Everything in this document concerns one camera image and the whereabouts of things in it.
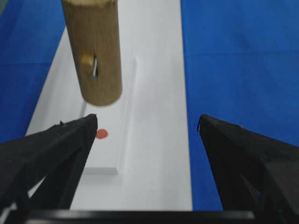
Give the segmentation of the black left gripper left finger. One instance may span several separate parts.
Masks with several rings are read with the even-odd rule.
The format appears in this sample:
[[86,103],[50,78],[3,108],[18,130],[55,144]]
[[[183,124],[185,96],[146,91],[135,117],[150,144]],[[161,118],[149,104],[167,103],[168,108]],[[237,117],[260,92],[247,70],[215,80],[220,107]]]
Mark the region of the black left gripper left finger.
[[94,224],[70,211],[98,129],[95,114],[0,146],[0,221],[3,224]]

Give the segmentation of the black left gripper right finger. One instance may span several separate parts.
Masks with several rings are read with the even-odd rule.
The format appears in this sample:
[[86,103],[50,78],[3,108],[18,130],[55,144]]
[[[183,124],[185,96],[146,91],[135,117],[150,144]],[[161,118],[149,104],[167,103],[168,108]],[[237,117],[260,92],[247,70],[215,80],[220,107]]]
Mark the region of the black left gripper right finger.
[[299,221],[299,149],[203,114],[198,131],[224,211],[265,224]]

